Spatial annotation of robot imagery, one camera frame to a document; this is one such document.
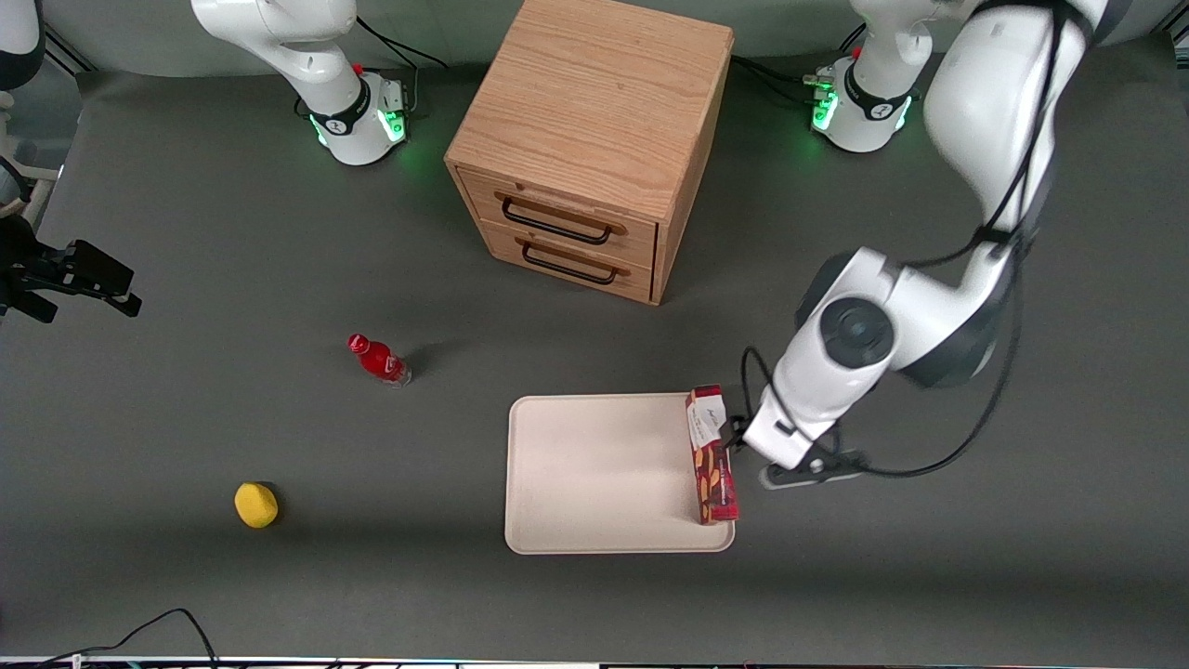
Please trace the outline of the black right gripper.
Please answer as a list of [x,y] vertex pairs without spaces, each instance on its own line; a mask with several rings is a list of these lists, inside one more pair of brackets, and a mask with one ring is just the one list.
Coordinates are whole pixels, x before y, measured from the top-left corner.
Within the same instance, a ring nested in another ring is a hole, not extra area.
[[[69,242],[57,255],[59,278],[57,284],[68,294],[90,294],[108,297],[108,305],[136,318],[143,308],[143,299],[131,294],[131,282],[136,272],[117,261],[94,244],[84,240]],[[57,305],[36,292],[11,294],[11,309],[24,313],[40,323],[54,322]]]

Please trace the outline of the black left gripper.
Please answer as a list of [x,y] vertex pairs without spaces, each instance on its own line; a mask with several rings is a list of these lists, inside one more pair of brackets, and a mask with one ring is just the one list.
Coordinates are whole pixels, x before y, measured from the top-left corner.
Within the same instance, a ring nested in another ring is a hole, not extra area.
[[[748,448],[746,433],[749,427],[751,419],[747,415],[734,414],[726,418],[726,452],[742,453]],[[795,467],[786,469],[776,463],[769,463],[759,471],[757,478],[765,490],[789,490],[862,476],[866,474],[867,465],[867,457],[858,452],[811,450]]]

